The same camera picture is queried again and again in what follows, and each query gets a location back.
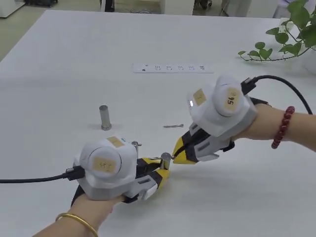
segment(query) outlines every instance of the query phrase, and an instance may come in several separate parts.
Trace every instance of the gold bracelet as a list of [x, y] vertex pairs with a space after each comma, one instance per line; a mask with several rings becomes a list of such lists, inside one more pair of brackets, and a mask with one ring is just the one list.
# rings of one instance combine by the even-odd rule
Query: gold bracelet
[[84, 219], [82, 219], [81, 217], [78, 217], [77, 215], [71, 214], [71, 213], [61, 213], [56, 217], [55, 221], [58, 221], [62, 217], [69, 217], [69, 218], [72, 218], [72, 219], [80, 222], [81, 224], [83, 224], [85, 227], [87, 227], [92, 232], [94, 237], [98, 237], [98, 233], [96, 232], [96, 230], [88, 222], [86, 222]]

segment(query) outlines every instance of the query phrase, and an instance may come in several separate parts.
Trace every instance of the forearm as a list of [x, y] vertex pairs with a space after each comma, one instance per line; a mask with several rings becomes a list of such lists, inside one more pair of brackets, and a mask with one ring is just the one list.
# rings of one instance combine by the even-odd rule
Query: forearm
[[91, 237], [87, 227], [71, 218], [61, 218], [54, 224], [46, 227], [34, 237]]
[[[77, 198], [67, 212], [74, 214], [98, 231], [102, 222], [111, 213], [113, 206], [124, 200], [123, 196], [109, 201], [92, 201], [86, 195]], [[92, 237], [88, 227], [70, 217], [62, 217], [33, 237]]]
[[316, 152], [316, 116], [294, 113], [285, 138]]

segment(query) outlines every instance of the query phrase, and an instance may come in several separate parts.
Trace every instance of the hand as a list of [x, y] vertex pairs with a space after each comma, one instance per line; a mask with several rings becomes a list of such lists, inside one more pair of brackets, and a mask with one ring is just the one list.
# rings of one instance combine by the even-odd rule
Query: hand
[[250, 127], [233, 137], [248, 138], [252, 140], [271, 140], [278, 131], [284, 111], [265, 104], [257, 104], [258, 115]]
[[97, 230], [112, 212], [113, 206], [122, 201], [124, 201], [123, 196], [108, 201], [95, 201], [90, 200], [86, 194], [82, 194], [76, 199], [68, 213], [78, 215]]

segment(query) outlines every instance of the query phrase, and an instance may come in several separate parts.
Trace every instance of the metal rod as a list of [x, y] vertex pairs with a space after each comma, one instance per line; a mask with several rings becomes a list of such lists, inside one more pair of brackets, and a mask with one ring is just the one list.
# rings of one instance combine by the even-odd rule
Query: metal rod
[[135, 147], [136, 149], [136, 152], [137, 152], [137, 158], [138, 158], [138, 147], [141, 147], [142, 144], [141, 143], [138, 143], [137, 141], [133, 141], [132, 142], [132, 145]]
[[183, 127], [183, 126], [184, 126], [183, 124], [177, 124], [177, 125], [165, 125], [163, 127], [170, 128], [170, 127]]
[[101, 128], [103, 130], [110, 130], [112, 128], [112, 124], [110, 123], [110, 115], [109, 108], [106, 105], [101, 105], [99, 107], [100, 116], [101, 116]]

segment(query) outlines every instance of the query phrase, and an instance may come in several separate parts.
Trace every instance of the sticker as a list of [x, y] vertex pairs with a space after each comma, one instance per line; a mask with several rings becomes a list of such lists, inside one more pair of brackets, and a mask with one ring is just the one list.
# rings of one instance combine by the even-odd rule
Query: sticker
[[214, 73], [213, 67], [208, 64], [157, 64], [133, 63], [134, 73]]
[[237, 104], [239, 102], [239, 95], [240, 91], [238, 89], [233, 87], [228, 88], [224, 107], [227, 110], [235, 111]]
[[108, 137], [107, 140], [112, 143], [116, 148], [124, 146], [124, 143], [120, 141], [117, 137]]
[[197, 90], [196, 93], [193, 94], [193, 98], [196, 101], [197, 106], [200, 106], [206, 101], [206, 97], [202, 91], [202, 89]]
[[96, 157], [93, 160], [92, 169], [105, 173], [114, 173], [116, 162], [111, 159]]

